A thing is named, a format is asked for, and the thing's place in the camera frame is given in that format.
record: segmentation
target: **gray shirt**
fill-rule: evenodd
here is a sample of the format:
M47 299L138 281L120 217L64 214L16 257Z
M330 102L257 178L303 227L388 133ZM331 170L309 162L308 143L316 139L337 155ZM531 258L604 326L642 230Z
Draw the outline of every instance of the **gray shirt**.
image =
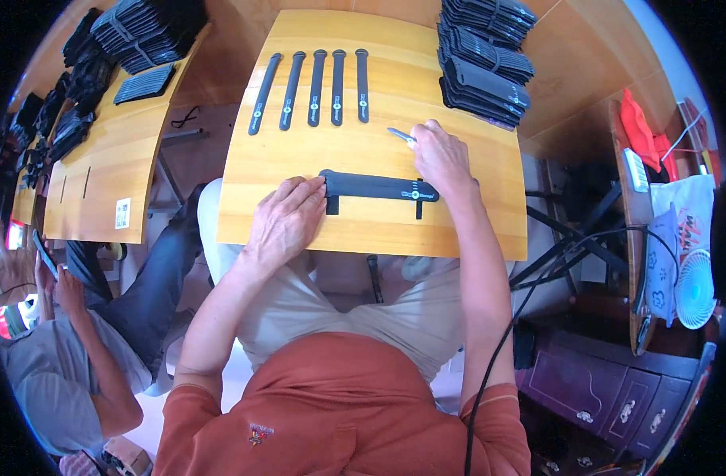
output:
M66 455L104 440L91 395L100 393L88 354L58 306L55 319L14 339L0 338L0 354L16 400L44 449ZM127 341L89 311L96 333L127 377L133 394L151 385L151 374Z

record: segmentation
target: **barcode label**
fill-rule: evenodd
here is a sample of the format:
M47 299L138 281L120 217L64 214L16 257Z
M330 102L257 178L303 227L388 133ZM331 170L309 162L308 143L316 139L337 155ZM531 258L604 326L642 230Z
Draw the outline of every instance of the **barcode label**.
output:
M129 228L129 198L117 200L117 212L114 214L114 229Z

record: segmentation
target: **wooden table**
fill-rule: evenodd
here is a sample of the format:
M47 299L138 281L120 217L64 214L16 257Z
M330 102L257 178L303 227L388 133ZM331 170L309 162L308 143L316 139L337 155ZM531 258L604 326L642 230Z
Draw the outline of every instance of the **wooden table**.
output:
M358 48L368 50L370 121L358 120ZM312 53L326 50L320 125L307 124ZM330 122L331 53L345 58L344 122ZM278 128L294 52L307 54L302 65L291 128ZM255 136L247 134L268 60L283 53ZM515 132L458 109L447 109L437 80L437 32L415 24L352 12L283 10L268 35L233 128L225 163L217 240L247 241L257 203L283 179L314 177L326 168L362 175L415 180L413 153L387 127L410 131L415 123L437 119L469 145L472 175L507 261L527 259L524 178ZM444 200L424 203L415 219L413 202L342 196L339 215L328 215L311 249L457 257L458 243Z
M614 143L614 155L616 167L620 174L620 185L622 187L622 202L624 205L625 225L640 226L647 225L654 219L654 209L651 204L651 193L640 194L633 190L630 179L630 172L627 169L625 157L622 151L630 147L630 140L625 134L625 128L620 119L620 101L612 100L609 104L609 122L612 141ZM630 298L630 347L636 356L645 352L654 335L657 318L652 316L646 336L643 338L641 347L637 345L638 332L643 323L644 316L633 313L633 300L638 289L640 279L640 267L643 258L643 233L636 231L627 232L627 261L629 273L629 298Z
M29 147L27 147L27 150L33 149L36 142L37 139L35 138ZM21 178L26 173L26 168L21 169L21 172L19 172L16 190L14 191L14 205L11 210L11 219L19 223L24 223L25 225L32 225L34 220L34 203L37 200L37 188L30 188L29 186L21 188L23 185Z
M117 68L96 108L88 138L54 164L45 207L48 238L142 243L155 160L173 95L210 26L199 33L188 56L175 62L164 95L114 105L129 74ZM126 228L116 229L119 200L129 199Z

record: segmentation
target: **white plastic bag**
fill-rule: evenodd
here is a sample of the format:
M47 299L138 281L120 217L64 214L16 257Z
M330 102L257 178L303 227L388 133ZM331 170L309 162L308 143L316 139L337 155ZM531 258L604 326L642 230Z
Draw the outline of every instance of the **white plastic bag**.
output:
M674 203L678 211L678 244L681 256L693 250L710 251L715 177L692 175L669 184L651 184L654 216L666 213Z

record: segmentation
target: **blue jeans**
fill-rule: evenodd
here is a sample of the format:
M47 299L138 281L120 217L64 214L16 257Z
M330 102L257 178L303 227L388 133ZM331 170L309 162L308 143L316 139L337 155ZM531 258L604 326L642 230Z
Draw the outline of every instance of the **blue jeans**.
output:
M67 242L66 264L85 285L85 307L98 313L127 341L155 381L183 290L183 278L202 251L196 207L185 205L170 220L148 251L129 290L112 299L109 284L98 264L100 243Z

